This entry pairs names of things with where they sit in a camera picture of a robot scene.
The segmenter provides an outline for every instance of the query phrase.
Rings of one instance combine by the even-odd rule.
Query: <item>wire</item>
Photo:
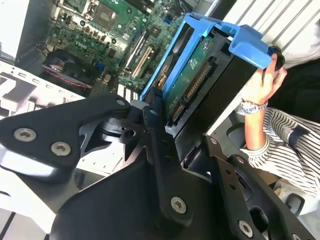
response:
[[[74,85],[74,86],[77,86],[77,87],[80,87],[80,88],[85,88],[85,89],[90,89],[90,87],[88,87],[87,85],[84,85],[84,84],[80,84],[80,83],[76,83],[76,82],[72,82],[72,81],[69,81],[67,79],[64,79],[62,76],[59,76],[58,74],[55,74],[54,72],[52,71],[49,71],[47,69],[43,69],[46,73],[56,77],[56,78],[59,78],[61,79],[62,81],[68,83],[68,84],[71,84],[71,85]]]
[[[43,46],[45,50],[47,50],[49,53],[51,53],[51,51],[47,48],[47,45],[45,45],[45,44],[43,44],[43,43],[38,43],[38,42],[37,42],[35,45],[36,45],[37,47]]]

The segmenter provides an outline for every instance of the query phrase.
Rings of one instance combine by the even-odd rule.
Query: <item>black mounting arm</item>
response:
[[[50,239],[314,240],[214,138],[204,135],[181,167],[159,91],[151,106],[108,94],[8,117],[0,132],[0,166],[48,184],[67,181],[86,154],[125,144],[126,167],[71,197]]]

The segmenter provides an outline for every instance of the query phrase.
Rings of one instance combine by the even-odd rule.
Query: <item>shirt sleeve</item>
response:
[[[237,114],[240,114],[240,115],[246,115],[246,112],[244,111],[244,108],[242,106],[242,104],[240,103],[238,106],[236,106],[236,108],[234,109],[234,111],[237,113]]]
[[[249,164],[288,180],[307,194],[320,199],[319,179],[284,142],[275,142],[266,135],[265,144],[258,150],[242,149]]]

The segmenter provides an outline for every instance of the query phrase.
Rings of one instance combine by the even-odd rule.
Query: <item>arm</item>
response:
[[[266,142],[263,130],[265,110],[244,117],[244,134],[246,147],[250,150],[260,149]]]
[[[272,55],[272,62],[265,70],[258,69],[244,87],[242,99],[256,105],[263,105],[280,88],[287,71],[281,68],[275,77],[277,55]],[[265,111],[254,114],[246,114],[244,118],[245,142],[248,150],[258,150],[266,143],[266,135],[263,131]]]

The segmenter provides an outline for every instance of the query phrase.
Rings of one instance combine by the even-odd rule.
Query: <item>silver screw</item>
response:
[[[241,163],[241,164],[244,164],[244,163],[245,163],[245,161],[244,161],[241,157],[239,157],[239,156],[237,156],[236,159],[237,159],[237,160],[239,161],[239,163]]]
[[[155,110],[153,110],[153,109],[150,109],[150,113],[152,113],[152,114],[154,114],[154,115],[158,115],[158,113],[157,113]]]
[[[57,156],[68,156],[71,153],[71,147],[68,143],[57,141],[51,145],[51,151]]]
[[[31,142],[36,139],[37,133],[30,128],[19,128],[13,133],[15,139],[22,142]]]
[[[301,240],[301,238],[297,234],[292,234],[293,240]]]
[[[120,104],[120,105],[122,105],[122,106],[126,105],[125,102],[122,101],[122,100],[117,100],[116,103],[117,103],[117,104]]]
[[[254,232],[252,231],[250,225],[246,221],[239,220],[238,226],[239,226],[241,232],[243,232],[243,234],[246,235],[248,238],[253,237]]]
[[[210,141],[211,141],[213,144],[217,144],[217,140],[215,140],[213,137],[210,138]]]
[[[179,214],[184,214],[187,211],[186,203],[178,196],[171,198],[171,207]]]

